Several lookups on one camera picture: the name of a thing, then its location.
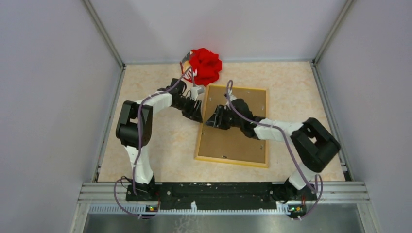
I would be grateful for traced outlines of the brown cardboard backing board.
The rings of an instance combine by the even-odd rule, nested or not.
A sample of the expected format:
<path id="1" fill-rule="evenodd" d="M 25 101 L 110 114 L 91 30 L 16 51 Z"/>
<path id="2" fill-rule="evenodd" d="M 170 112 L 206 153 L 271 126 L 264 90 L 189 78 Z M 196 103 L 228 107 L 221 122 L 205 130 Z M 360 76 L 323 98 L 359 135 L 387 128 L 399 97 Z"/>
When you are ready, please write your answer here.
<path id="1" fill-rule="evenodd" d="M 202 104 L 195 159 L 267 168 L 269 143 L 249 137 L 241 130 L 242 119 L 226 105 L 226 87 L 209 85 Z"/>

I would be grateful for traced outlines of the yellow wooden picture frame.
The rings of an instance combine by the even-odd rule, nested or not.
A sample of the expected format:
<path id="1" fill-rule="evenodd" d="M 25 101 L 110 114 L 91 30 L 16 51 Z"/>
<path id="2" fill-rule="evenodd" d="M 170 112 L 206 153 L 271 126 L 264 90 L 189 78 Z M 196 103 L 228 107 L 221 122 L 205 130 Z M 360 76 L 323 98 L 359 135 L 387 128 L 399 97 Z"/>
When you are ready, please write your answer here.
<path id="1" fill-rule="evenodd" d="M 268 90 L 234 87 L 233 94 L 244 99 L 256 116 L 268 115 Z M 269 143 L 246 137 L 238 127 L 222 130 L 200 125 L 194 159 L 241 166 L 269 167 Z"/>

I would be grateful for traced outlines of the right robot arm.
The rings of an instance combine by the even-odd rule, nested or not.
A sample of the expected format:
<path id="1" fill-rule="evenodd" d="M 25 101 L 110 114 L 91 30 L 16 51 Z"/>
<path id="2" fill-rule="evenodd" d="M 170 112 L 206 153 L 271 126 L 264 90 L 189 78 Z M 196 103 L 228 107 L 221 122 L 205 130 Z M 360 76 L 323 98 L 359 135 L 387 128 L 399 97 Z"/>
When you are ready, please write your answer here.
<path id="1" fill-rule="evenodd" d="M 309 181 L 316 178 L 341 149 L 340 143 L 316 118 L 302 123 L 282 122 L 254 115 L 243 99 L 218 105 L 205 125 L 229 130 L 239 128 L 248 138 L 284 142 L 290 154 L 295 148 L 301 162 L 291 156 L 296 171 L 284 182 L 286 196 L 298 200 Z"/>

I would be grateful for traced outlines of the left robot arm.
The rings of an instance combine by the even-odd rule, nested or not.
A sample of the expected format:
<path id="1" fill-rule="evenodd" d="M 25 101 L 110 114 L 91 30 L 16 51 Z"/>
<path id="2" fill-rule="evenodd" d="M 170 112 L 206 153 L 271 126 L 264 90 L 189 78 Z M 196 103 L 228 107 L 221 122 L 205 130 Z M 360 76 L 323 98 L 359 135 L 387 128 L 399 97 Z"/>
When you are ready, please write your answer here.
<path id="1" fill-rule="evenodd" d="M 172 107 L 192 121 L 202 123 L 202 101 L 199 96 L 204 88 L 193 85 L 185 93 L 187 85 L 173 78 L 171 84 L 138 101 L 126 100 L 121 108 L 116 127 L 116 138 L 120 140 L 129 156 L 132 178 L 130 193 L 143 200 L 151 200 L 156 193 L 155 175 L 150 167 L 148 144 L 152 137 L 153 116 Z"/>

